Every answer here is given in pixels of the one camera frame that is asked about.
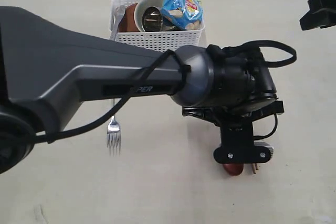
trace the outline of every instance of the metal cup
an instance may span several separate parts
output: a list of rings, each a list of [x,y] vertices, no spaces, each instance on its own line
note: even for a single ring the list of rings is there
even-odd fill
[[[180,29],[164,18],[160,13],[161,8],[151,6],[142,16],[142,26],[147,32],[151,31],[179,31]]]

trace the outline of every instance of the black cable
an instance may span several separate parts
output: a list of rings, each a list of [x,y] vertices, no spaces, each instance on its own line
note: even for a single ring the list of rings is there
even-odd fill
[[[175,56],[175,52],[168,50],[164,52],[163,54],[161,54],[149,67],[143,68],[143,74],[134,83],[130,91],[127,94],[125,94],[121,98],[121,100],[111,110],[109,110],[105,115],[101,116],[100,118],[93,121],[92,123],[86,124],[84,126],[81,126],[81,127],[78,127],[72,130],[50,133],[50,134],[45,134],[41,136],[10,138],[7,141],[1,141],[0,147],[6,148],[6,147],[12,147],[12,146],[20,145],[20,144],[38,144],[38,143],[43,143],[43,142],[52,143],[59,139],[64,139],[64,138],[73,137],[73,136],[86,133],[88,131],[91,131],[101,126],[108,119],[110,119],[113,115],[115,115],[121,109],[121,107],[124,106],[124,104],[132,97],[132,95],[138,90],[138,88],[141,85],[143,85],[144,81],[154,71],[154,69],[160,66],[169,56]]]
[[[278,41],[274,41],[274,40],[254,40],[254,41],[244,43],[238,47],[229,47],[228,49],[233,54],[233,56],[235,56],[241,52],[245,52],[245,51],[258,48],[258,47],[277,48],[277,49],[280,49],[292,55],[292,57],[286,60],[265,61],[266,67],[268,68],[281,68],[289,64],[292,64],[297,60],[297,53],[294,48],[287,46],[286,44],[280,43]]]
[[[274,128],[273,128],[273,130],[265,136],[253,136],[253,140],[257,141],[257,140],[263,140],[263,139],[269,138],[270,136],[272,136],[277,131],[277,128],[278,128],[278,116],[276,114],[274,114]]]

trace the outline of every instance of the red object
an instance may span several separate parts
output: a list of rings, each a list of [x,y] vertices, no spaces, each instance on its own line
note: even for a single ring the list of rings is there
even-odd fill
[[[244,170],[244,164],[223,164],[223,167],[231,176],[238,176]]]
[[[130,5],[126,8],[125,15],[119,24],[118,32],[120,33],[133,33],[138,32],[134,21],[134,11],[137,6],[137,3]]]

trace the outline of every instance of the black bracket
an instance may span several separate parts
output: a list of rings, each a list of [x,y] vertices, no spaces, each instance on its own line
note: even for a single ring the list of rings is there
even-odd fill
[[[266,163],[272,158],[273,148],[265,142],[255,142],[253,121],[284,113],[282,101],[250,113],[237,116],[221,107],[182,107],[183,116],[193,116],[220,127],[221,145],[214,151],[215,161],[221,164]]]

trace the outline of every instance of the fork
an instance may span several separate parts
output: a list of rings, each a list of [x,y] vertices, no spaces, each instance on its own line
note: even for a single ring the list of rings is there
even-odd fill
[[[116,101],[115,99],[112,99],[112,105],[115,106]],[[107,126],[107,136],[106,136],[106,144],[107,148],[110,151],[110,155],[112,153],[113,149],[113,154],[118,153],[120,154],[121,150],[121,129],[119,123],[116,121],[116,117],[113,115],[111,117],[111,121],[109,125]]]

